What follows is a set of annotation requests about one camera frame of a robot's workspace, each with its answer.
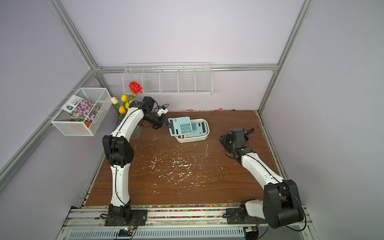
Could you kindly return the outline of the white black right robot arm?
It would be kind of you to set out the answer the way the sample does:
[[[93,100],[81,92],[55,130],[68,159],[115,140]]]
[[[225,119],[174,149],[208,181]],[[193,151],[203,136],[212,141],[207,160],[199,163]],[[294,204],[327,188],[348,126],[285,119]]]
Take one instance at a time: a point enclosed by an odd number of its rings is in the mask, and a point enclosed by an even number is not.
[[[251,224],[258,219],[266,220],[273,228],[289,227],[291,224],[304,222],[307,217],[301,203],[297,184],[285,180],[269,168],[256,151],[247,146],[248,135],[254,129],[231,129],[230,133],[220,136],[219,141],[227,157],[239,162],[247,169],[262,187],[263,201],[248,200],[234,211],[226,210],[228,224]]]

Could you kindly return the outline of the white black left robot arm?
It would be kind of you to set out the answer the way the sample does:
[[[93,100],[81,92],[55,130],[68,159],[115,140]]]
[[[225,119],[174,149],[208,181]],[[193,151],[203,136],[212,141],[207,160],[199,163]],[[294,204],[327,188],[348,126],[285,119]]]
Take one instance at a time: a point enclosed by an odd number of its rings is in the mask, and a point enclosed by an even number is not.
[[[112,199],[108,213],[102,214],[106,227],[144,226],[147,221],[147,210],[133,210],[129,195],[129,171],[134,159],[134,149],[130,144],[131,136],[140,121],[147,121],[153,129],[169,126],[167,122],[168,109],[155,105],[151,97],[142,101],[131,102],[127,114],[117,128],[102,139],[106,159],[111,166],[113,183]]]

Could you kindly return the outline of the teal calculator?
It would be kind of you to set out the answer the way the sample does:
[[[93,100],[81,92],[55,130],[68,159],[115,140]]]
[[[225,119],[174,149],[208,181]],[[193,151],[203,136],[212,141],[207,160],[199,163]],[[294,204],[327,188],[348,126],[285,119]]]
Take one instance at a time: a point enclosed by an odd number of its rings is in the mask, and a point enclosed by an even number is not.
[[[200,136],[203,133],[203,129],[201,126],[201,123],[191,123],[192,126],[192,133],[191,135],[194,136]]]
[[[193,133],[190,117],[169,118],[170,134],[172,137]]]

